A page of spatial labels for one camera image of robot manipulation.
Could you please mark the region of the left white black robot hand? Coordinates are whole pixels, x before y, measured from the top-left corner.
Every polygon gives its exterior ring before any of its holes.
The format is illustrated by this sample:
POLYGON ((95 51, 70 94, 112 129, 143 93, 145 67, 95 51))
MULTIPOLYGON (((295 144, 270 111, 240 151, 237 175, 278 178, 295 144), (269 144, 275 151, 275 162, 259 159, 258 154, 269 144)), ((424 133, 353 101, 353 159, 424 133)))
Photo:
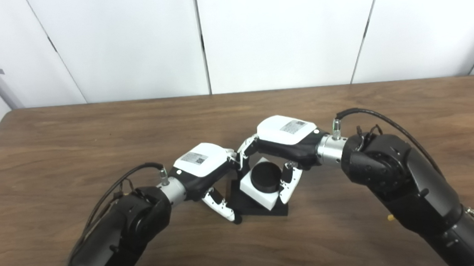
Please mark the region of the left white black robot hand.
POLYGON ((161 190, 172 206, 184 201, 203 201, 220 216, 234 224, 242 217, 227 205, 214 184, 237 169, 236 152, 216 144, 200 143, 178 158, 168 174, 168 184, 161 190))

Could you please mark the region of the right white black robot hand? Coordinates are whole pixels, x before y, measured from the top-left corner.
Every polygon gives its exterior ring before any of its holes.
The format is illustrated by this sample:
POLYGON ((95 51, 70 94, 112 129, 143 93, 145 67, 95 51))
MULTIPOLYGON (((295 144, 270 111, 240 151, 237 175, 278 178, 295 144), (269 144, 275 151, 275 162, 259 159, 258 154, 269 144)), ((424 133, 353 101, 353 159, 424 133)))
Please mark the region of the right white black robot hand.
POLYGON ((304 171, 336 162, 331 135, 315 123, 283 115, 266 118, 237 151, 241 191, 265 209, 287 204, 304 171))

